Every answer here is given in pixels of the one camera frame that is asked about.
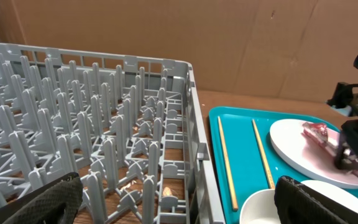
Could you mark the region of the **small white plate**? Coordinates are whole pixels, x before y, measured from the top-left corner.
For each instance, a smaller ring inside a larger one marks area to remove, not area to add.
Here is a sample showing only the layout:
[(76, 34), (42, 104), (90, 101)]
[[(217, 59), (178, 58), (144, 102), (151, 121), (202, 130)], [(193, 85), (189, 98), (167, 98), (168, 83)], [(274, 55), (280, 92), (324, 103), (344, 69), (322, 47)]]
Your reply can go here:
[(358, 213), (358, 198), (349, 192), (319, 180), (304, 180), (301, 183)]

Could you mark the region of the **wooden chopstick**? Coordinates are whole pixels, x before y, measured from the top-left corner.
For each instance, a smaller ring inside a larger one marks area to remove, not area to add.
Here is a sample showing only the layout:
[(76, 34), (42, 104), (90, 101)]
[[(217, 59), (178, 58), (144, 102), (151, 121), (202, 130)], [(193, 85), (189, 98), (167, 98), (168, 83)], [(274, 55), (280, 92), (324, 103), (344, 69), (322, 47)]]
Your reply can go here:
[(254, 133), (255, 133), (255, 138), (256, 138), (256, 141), (257, 141), (257, 144), (258, 144), (258, 147), (259, 147), (260, 157), (261, 157), (262, 164), (263, 164), (263, 167), (264, 167), (265, 176), (266, 176), (266, 179), (267, 179), (267, 182), (268, 182), (268, 186), (269, 186), (270, 189), (275, 189), (275, 182), (273, 180), (273, 176), (272, 176), (272, 173), (271, 173), (271, 170), (270, 170), (270, 167), (269, 167), (269, 162), (267, 160), (265, 150), (264, 150), (264, 146), (263, 146), (260, 134), (259, 134), (259, 130), (257, 128), (256, 122), (255, 122), (254, 119), (252, 120), (252, 125), (253, 125), (253, 129), (254, 129)]
[(228, 157), (228, 153), (227, 153), (227, 146), (226, 146), (226, 140), (224, 137), (223, 124), (222, 124), (221, 118), (219, 116), (218, 116), (218, 128), (219, 128), (219, 135), (220, 135), (221, 145), (222, 145), (222, 150), (223, 150), (224, 165), (226, 168), (226, 175), (227, 175), (227, 182), (228, 182), (228, 186), (229, 186), (229, 193), (230, 193), (230, 197), (231, 197), (232, 210), (236, 212), (236, 211), (238, 211), (239, 206), (238, 206), (238, 202), (237, 202), (234, 181), (232, 178), (232, 172), (231, 172), (229, 157)]

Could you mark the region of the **large white plate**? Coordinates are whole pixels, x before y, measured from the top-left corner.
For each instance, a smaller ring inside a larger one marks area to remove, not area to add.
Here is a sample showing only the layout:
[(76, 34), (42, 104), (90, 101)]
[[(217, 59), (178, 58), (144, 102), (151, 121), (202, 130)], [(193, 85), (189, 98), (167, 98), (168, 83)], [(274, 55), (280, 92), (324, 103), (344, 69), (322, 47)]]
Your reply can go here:
[(275, 152), (303, 175), (343, 189), (358, 189), (358, 177), (339, 170), (334, 157), (304, 134), (301, 119), (281, 119), (270, 127), (270, 141)]

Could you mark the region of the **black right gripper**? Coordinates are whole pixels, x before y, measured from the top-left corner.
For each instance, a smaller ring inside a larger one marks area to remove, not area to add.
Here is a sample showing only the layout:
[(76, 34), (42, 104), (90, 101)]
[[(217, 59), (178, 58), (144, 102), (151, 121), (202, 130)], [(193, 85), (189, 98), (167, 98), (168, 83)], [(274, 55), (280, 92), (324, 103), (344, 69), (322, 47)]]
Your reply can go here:
[[(358, 117), (358, 84), (339, 82), (327, 104), (334, 109), (350, 107), (347, 116)], [(358, 118), (341, 125), (334, 165), (358, 170)], [(274, 203), (282, 224), (358, 224), (358, 213), (301, 182), (281, 176), (275, 185)]]

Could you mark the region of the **white cup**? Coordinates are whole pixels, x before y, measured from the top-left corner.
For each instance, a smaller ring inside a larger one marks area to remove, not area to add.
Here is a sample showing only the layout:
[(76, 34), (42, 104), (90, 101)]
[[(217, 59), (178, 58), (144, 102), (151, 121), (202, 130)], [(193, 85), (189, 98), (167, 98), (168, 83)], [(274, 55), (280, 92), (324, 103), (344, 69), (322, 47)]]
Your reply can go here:
[(253, 193), (244, 202), (240, 224), (281, 224), (274, 201), (274, 189)]

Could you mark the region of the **red snack wrapper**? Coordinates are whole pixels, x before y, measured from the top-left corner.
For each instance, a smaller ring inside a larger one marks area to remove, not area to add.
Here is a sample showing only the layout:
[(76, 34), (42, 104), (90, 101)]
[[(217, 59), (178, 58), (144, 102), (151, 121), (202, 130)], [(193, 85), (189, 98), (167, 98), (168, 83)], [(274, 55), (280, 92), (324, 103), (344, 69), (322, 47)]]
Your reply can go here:
[(328, 127), (324, 123), (302, 124), (303, 134), (315, 142), (321, 149), (333, 157), (333, 163), (339, 170), (346, 170), (358, 178), (358, 156), (340, 134), (339, 141), (334, 144), (329, 141)]

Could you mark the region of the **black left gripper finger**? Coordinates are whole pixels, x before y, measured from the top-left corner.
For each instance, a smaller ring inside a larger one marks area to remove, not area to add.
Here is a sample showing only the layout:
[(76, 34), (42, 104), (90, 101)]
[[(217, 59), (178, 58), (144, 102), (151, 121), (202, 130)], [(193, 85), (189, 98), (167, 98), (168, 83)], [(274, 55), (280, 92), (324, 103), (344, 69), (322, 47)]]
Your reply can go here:
[(71, 172), (0, 208), (0, 224), (72, 224), (83, 202), (83, 184)]

